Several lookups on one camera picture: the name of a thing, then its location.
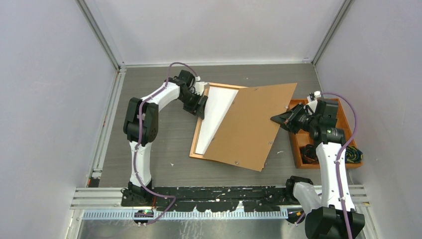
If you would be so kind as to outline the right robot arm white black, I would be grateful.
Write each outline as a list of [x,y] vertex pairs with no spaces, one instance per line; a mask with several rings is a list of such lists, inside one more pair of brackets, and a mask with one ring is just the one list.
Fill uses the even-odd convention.
[[356,211],[346,179],[348,145],[344,130],[337,128],[339,104],[330,99],[299,103],[271,117],[290,133],[307,132],[313,140],[321,175],[321,195],[308,178],[291,176],[284,198],[303,208],[305,233],[309,239],[354,239],[365,226],[365,217]]

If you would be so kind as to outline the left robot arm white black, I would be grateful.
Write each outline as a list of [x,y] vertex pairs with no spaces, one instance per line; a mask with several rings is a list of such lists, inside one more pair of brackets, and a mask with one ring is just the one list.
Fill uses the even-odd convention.
[[127,189],[139,205],[149,205],[155,194],[152,191],[150,157],[152,143],[158,135],[160,111],[171,101],[179,100],[183,110],[203,120],[208,100],[205,89],[208,86],[199,75],[182,70],[151,94],[129,100],[123,125],[131,148],[132,170]]

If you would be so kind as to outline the brown cardboard backing board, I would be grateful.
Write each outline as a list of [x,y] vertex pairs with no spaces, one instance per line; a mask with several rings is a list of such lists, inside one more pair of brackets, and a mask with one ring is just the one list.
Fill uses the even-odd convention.
[[288,83],[240,88],[204,158],[261,171],[280,127],[271,117],[287,110],[296,86]]

